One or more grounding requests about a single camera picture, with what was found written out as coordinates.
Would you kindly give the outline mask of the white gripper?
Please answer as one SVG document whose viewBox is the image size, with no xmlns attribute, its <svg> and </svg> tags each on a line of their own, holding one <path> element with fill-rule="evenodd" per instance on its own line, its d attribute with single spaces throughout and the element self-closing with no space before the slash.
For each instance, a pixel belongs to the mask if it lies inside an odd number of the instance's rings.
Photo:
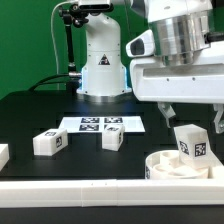
<svg viewBox="0 0 224 224">
<path fill-rule="evenodd" d="M 214 104 L 214 126 L 224 132 L 224 51 L 207 49 L 195 53 L 191 65 L 164 67 L 156 58 L 134 59 L 130 64 L 132 88 L 140 101 L 158 102 L 171 127 L 176 116 L 169 102 Z"/>
</svg>

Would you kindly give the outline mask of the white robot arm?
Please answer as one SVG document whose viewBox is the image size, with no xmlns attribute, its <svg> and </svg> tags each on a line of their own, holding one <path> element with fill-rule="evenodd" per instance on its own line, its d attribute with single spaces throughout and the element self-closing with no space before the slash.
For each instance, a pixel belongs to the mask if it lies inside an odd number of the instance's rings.
<svg viewBox="0 0 224 224">
<path fill-rule="evenodd" d="M 119 1 L 78 3 L 90 20 L 82 84 L 87 96 L 118 95 L 125 88 L 119 26 L 102 13 Z M 215 130 L 224 132 L 224 34 L 211 30 L 211 0 L 130 0 L 130 5 L 150 25 L 126 45 L 137 99 L 156 102 L 168 119 L 175 116 L 174 103 L 212 104 Z"/>
</svg>

